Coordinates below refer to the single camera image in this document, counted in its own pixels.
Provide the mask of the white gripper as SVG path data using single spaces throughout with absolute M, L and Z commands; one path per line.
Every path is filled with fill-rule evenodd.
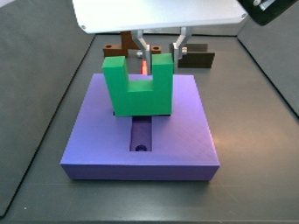
M 77 24 L 85 33 L 130 31 L 150 74 L 150 46 L 145 29 L 180 28 L 172 43 L 173 71 L 177 72 L 182 48 L 192 36 L 184 26 L 238 24 L 246 13 L 237 0 L 72 0 Z

